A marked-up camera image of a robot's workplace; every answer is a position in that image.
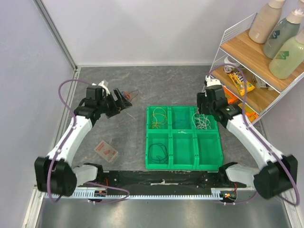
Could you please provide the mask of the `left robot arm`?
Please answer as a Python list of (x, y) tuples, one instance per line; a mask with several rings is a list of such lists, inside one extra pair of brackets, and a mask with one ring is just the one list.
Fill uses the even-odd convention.
[(131, 106), (117, 88), (110, 93), (105, 86), (88, 86), (62, 138), (46, 157), (37, 157), (34, 162), (38, 190), (69, 197), (76, 187), (87, 182), (94, 187), (101, 186), (104, 182), (101, 165), (86, 163), (72, 168), (73, 158), (101, 115), (111, 118)]

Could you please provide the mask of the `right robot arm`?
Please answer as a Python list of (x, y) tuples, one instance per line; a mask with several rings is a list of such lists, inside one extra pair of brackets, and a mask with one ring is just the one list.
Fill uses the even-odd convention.
[(233, 182), (253, 187), (264, 199), (280, 196), (294, 189), (295, 204), (299, 204), (296, 186), (298, 161), (293, 155), (285, 156), (271, 145), (242, 113), (237, 104), (229, 104), (221, 85), (208, 86), (197, 93), (197, 109), (207, 114), (231, 132), (249, 151), (258, 168), (244, 167), (238, 163), (224, 166), (218, 174), (218, 183), (223, 187)]

